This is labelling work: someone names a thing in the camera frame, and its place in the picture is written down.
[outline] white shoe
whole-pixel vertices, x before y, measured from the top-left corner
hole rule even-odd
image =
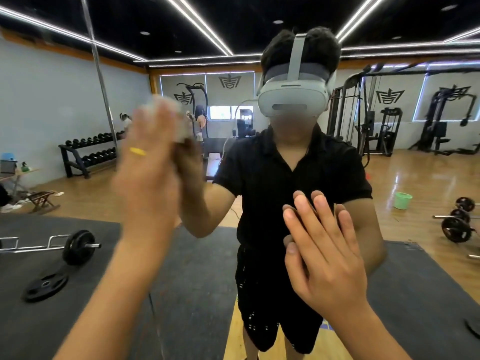
[[[6,214],[10,211],[18,210],[21,207],[22,207],[21,204],[9,204],[8,203],[1,208],[0,212],[3,213],[3,214]]]

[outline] vr headset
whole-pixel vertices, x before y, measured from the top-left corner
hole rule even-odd
[[[335,88],[337,71],[318,63],[302,63],[307,34],[297,34],[289,64],[273,66],[258,84],[258,108],[268,118],[284,114],[318,117],[327,107]]]

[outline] hand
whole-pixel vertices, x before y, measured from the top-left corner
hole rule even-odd
[[[113,190],[123,198],[124,230],[132,226],[156,235],[136,237],[139,242],[158,234],[170,236],[179,210],[179,180],[171,161],[177,125],[174,102],[154,96],[153,108],[136,110],[122,144],[121,161]],[[130,150],[138,148],[146,155]]]
[[[291,208],[283,212],[294,240],[285,255],[288,276],[297,295],[335,326],[345,316],[369,308],[367,275],[353,222],[345,208],[337,205],[340,230],[321,194],[313,200],[318,216],[303,194],[294,202],[302,222]]]
[[[177,165],[180,187],[184,198],[202,198],[205,185],[204,166],[200,146],[192,138],[176,144],[173,160]]]

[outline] black shorts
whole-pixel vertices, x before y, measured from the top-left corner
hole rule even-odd
[[[293,291],[281,254],[272,260],[241,245],[235,279],[243,325],[258,350],[273,346],[281,325],[295,351],[311,353],[323,318]]]

